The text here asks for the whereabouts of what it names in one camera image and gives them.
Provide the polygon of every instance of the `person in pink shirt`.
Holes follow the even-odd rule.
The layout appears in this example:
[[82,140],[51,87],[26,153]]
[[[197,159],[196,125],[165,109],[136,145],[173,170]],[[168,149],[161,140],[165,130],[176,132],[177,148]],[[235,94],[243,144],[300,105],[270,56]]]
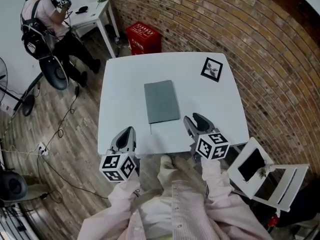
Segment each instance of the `person in pink shirt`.
[[137,197],[140,182],[133,172],[108,196],[111,207],[84,220],[78,240],[272,239],[244,201],[231,193],[220,162],[202,158],[201,164],[207,199],[174,168],[170,156],[163,155],[158,174],[163,191]]
[[23,20],[31,19],[32,10],[37,1],[40,2],[37,5],[35,17],[46,26],[54,37],[53,55],[62,61],[63,69],[70,78],[81,86],[86,86],[87,72],[80,73],[70,63],[69,55],[82,60],[95,74],[98,73],[101,63],[99,59],[92,58],[91,54],[74,36],[71,30],[63,24],[70,4],[65,4],[59,12],[51,0],[25,0],[21,12]]

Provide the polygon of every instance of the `shirt sleeve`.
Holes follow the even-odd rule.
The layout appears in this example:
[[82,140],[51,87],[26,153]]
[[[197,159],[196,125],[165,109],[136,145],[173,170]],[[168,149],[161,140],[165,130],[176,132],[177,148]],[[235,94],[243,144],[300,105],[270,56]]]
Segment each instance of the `shirt sleeve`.
[[56,11],[55,6],[51,2],[51,0],[41,0],[41,5],[43,6],[44,12],[51,17],[52,14]]
[[237,194],[231,193],[227,172],[221,173],[218,160],[201,158],[202,178],[209,188],[205,209],[231,239],[272,239],[259,223],[249,206]]
[[108,196],[111,207],[83,221],[78,240],[118,239],[129,225],[131,204],[140,188],[139,177],[134,171],[128,181],[118,183]]

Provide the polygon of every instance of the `red bin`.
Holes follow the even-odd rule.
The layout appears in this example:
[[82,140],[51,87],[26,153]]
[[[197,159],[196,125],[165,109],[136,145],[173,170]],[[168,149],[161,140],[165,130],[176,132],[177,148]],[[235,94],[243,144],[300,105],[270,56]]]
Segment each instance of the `red bin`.
[[126,29],[132,55],[161,53],[161,35],[151,27],[137,22]]

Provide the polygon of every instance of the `shoe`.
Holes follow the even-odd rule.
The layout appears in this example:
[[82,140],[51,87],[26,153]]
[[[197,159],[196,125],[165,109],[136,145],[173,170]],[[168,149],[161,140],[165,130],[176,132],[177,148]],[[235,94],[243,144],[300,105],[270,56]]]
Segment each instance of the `shoe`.
[[84,71],[81,73],[80,80],[78,81],[78,83],[82,87],[86,87],[87,86],[87,79],[88,79],[88,73],[86,71]]
[[93,66],[93,68],[91,68],[91,70],[93,71],[93,73],[98,74],[99,69],[100,69],[100,66],[101,66],[100,59],[95,59],[95,60],[94,60],[94,66]]
[[160,158],[160,164],[164,164],[164,163],[170,163],[172,164],[172,160],[171,160],[171,157],[168,156],[167,154],[164,154],[163,156],[161,156]]

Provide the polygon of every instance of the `striped pink shirt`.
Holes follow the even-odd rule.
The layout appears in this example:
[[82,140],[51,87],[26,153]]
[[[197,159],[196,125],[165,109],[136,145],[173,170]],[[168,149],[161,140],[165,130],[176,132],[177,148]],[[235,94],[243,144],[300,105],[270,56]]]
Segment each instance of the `striped pink shirt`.
[[[249,207],[231,194],[228,174],[219,161],[202,160],[202,178],[209,187],[208,199],[188,181],[172,182],[172,238],[174,240],[272,239]],[[139,211],[131,204],[139,189],[138,175],[117,184],[109,195],[111,207],[84,220],[78,240],[145,240]]]

